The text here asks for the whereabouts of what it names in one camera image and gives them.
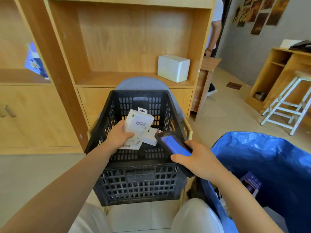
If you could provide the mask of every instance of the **floor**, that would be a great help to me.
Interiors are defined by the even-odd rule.
[[[238,91],[227,88],[231,81],[242,84]],[[251,87],[217,68],[212,80],[218,92],[207,98],[202,113],[189,123],[193,139],[211,147],[228,131],[252,131],[283,137],[311,153],[311,128],[300,126],[293,136],[275,124],[260,126],[260,114],[243,100]],[[0,156],[0,227],[32,196],[83,158],[83,154]],[[100,206],[92,191],[87,202]],[[125,204],[105,209],[114,232],[167,233],[177,212],[178,200]]]

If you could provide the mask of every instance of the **cabinet door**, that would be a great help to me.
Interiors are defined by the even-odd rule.
[[[183,113],[187,117],[192,96],[192,89],[171,89],[171,91],[174,94],[176,101],[181,107]]]
[[[114,88],[78,88],[90,126],[93,125],[102,112],[111,90],[114,90]]]
[[[53,86],[0,86],[0,106],[0,147],[79,146]]]

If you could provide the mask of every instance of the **gray wall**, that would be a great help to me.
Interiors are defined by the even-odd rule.
[[[277,26],[264,25],[260,35],[251,35],[254,23],[232,23],[236,7],[232,0],[216,57],[220,67],[248,85],[254,85],[270,50],[284,39],[311,40],[311,0],[290,0]]]

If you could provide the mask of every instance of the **cabinet handle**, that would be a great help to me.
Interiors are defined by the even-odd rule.
[[[12,113],[12,111],[10,110],[8,105],[4,106],[5,111],[9,114],[10,117],[15,118],[16,115],[14,113]]]

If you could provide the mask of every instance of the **barcode label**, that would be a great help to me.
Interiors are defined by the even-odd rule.
[[[144,126],[146,126],[146,123],[137,121],[137,122],[136,122],[136,125],[139,125],[139,126],[143,126],[143,127],[144,127]]]

